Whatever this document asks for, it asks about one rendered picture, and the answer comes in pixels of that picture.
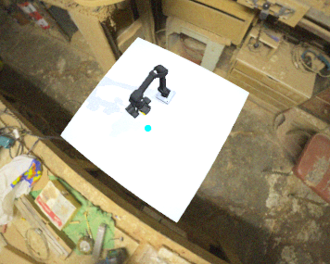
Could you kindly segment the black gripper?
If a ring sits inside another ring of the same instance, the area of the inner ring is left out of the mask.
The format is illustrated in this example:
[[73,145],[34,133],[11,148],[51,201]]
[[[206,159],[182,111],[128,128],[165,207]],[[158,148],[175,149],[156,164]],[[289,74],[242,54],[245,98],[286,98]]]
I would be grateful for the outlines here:
[[143,104],[140,107],[136,107],[137,109],[130,114],[134,119],[140,114],[140,113],[138,113],[140,108],[142,108],[143,105],[146,105],[146,106],[149,105],[151,102],[151,99],[149,99],[147,96],[144,96],[144,98],[142,99],[142,102],[143,102]]

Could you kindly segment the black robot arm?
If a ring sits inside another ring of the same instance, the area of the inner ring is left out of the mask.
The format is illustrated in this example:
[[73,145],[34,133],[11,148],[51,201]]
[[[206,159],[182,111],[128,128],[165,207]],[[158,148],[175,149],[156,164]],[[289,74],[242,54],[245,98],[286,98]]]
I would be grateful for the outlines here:
[[[155,72],[155,71],[156,72]],[[128,105],[125,110],[130,115],[133,111],[136,110],[136,107],[140,107],[143,102],[142,99],[144,98],[144,91],[149,87],[149,85],[156,79],[159,78],[159,86],[158,91],[161,93],[161,96],[168,98],[170,89],[166,86],[166,75],[168,75],[169,70],[163,67],[161,64],[157,65],[153,68],[153,70],[150,70],[148,72],[148,75],[143,80],[143,82],[140,84],[137,90],[133,91],[130,95],[129,101],[130,105]],[[140,108],[140,112],[143,112],[144,114],[148,114],[151,110],[150,105],[143,105],[142,108]]]

